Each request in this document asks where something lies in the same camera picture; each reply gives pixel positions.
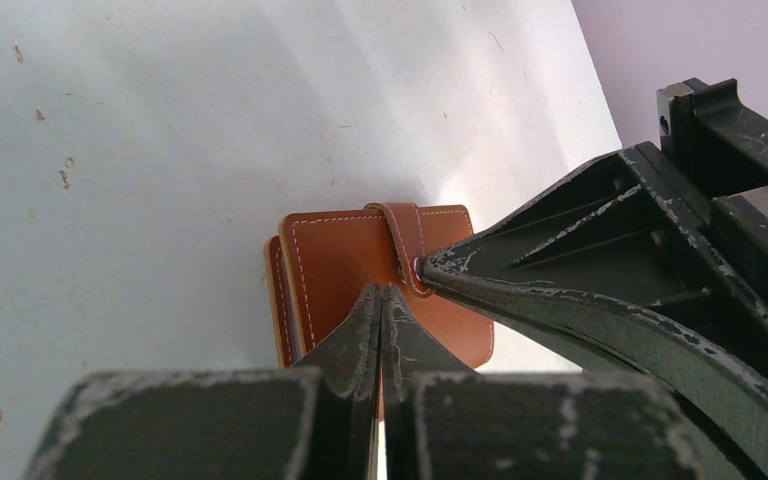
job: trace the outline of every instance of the tan leather edge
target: tan leather edge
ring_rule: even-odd
[[[420,215],[426,216],[426,215],[461,215],[464,219],[464,223],[467,226],[467,231],[469,232],[469,236],[474,235],[474,230],[472,227],[472,219],[469,216],[469,210],[463,205],[439,205],[439,206],[433,206],[433,207],[419,207]],[[299,301],[299,292],[297,292],[297,285],[299,282],[297,281],[297,267],[296,264],[298,263],[298,249],[296,248],[295,242],[293,239],[288,239],[287,235],[285,233],[287,232],[287,227],[291,226],[292,223],[290,222],[316,222],[316,221],[323,221],[325,218],[330,218],[334,214],[350,214],[350,215],[359,215],[363,217],[378,217],[382,219],[386,219],[384,217],[383,212],[380,210],[375,211],[375,213],[372,213],[373,211],[370,211],[370,213],[366,213],[364,215],[360,215],[360,211],[358,210],[346,210],[346,211],[330,211],[330,212],[309,212],[309,213],[291,213],[284,218],[281,219],[280,225],[278,227],[278,238],[281,242],[281,248],[284,252],[297,252],[295,254],[290,255],[284,255],[284,261],[285,261],[285,268],[288,268],[287,270],[287,278],[289,279],[289,285],[287,286],[287,291],[289,292],[290,296],[290,307],[294,310],[294,320],[296,322],[296,331],[298,332],[299,336],[299,343],[295,346],[301,351],[301,355],[306,355],[313,347],[308,346],[309,340],[309,332],[306,332],[303,325],[302,325],[302,311],[301,311],[301,301]],[[490,360],[490,357],[493,355],[493,350],[495,349],[495,328],[493,320],[490,318],[485,317],[488,324],[488,333],[489,333],[489,341],[486,343],[489,345],[489,348],[487,350],[487,358],[481,362],[480,365],[483,365],[487,363]]]
[[[469,216],[469,210],[463,206],[463,205],[442,205],[442,206],[434,206],[434,207],[420,207],[420,212],[423,216],[425,215],[446,215],[446,214],[460,214],[464,217],[464,222],[466,223],[467,230],[469,231],[468,237],[471,237],[475,235],[475,230],[472,227],[472,218]],[[478,365],[472,367],[477,368],[481,365],[484,365],[485,363],[490,361],[490,357],[493,356],[493,351],[496,348],[496,327],[495,322],[493,322],[493,319],[490,317],[484,317],[487,320],[488,325],[488,342],[486,345],[488,345],[487,348],[487,357]]]
[[[369,203],[364,208],[384,213],[401,266],[402,283],[408,292],[419,298],[434,295],[434,289],[422,283],[416,272],[418,263],[427,254],[419,207],[415,203],[386,202]]]
[[[292,337],[286,333],[287,315],[285,305],[290,300],[285,295],[289,292],[284,285],[284,275],[281,267],[284,258],[281,242],[278,237],[272,237],[263,246],[266,262],[266,279],[269,284],[269,298],[272,306],[272,328],[275,331],[275,348],[278,352],[278,365],[288,367],[293,363]]]
[[[289,279],[288,290],[290,292],[291,308],[293,309],[293,318],[296,322],[296,332],[298,332],[299,342],[296,347],[301,352],[301,355],[307,355],[307,352],[313,349],[316,345],[322,342],[320,339],[310,338],[310,329],[304,325],[305,320],[310,320],[309,312],[302,311],[304,292],[304,267],[301,265],[300,256],[301,251],[298,246],[298,242],[295,238],[295,227],[297,223],[318,223],[325,222],[331,218],[341,218],[341,216],[350,215],[352,217],[363,218],[380,218],[385,220],[384,214],[379,211],[364,211],[364,210],[335,210],[329,212],[305,212],[305,213],[291,213],[281,219],[278,226],[278,238],[281,240],[281,248],[284,252],[290,252],[289,255],[285,255],[285,268],[287,268],[287,278]]]

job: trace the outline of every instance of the white wall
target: white wall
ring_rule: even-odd
[[[90,371],[275,366],[283,215],[482,228],[618,146],[568,1],[0,1],[0,479]]]
[[[655,91],[737,78],[768,118],[768,0],[573,0],[623,145],[658,142]]]

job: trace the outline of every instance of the leather strap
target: leather strap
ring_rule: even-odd
[[[281,367],[289,367],[301,358],[301,352],[296,342],[295,320],[292,316],[293,299],[287,285],[281,240],[278,237],[270,238],[263,253],[266,259],[266,278],[269,280],[269,291],[272,292],[272,325],[278,347],[278,364]]]
[[[399,257],[401,280],[408,292],[419,298],[434,295],[434,289],[422,283],[417,272],[428,253],[425,251],[419,207],[415,203],[370,203],[364,208],[381,210],[387,218]]]

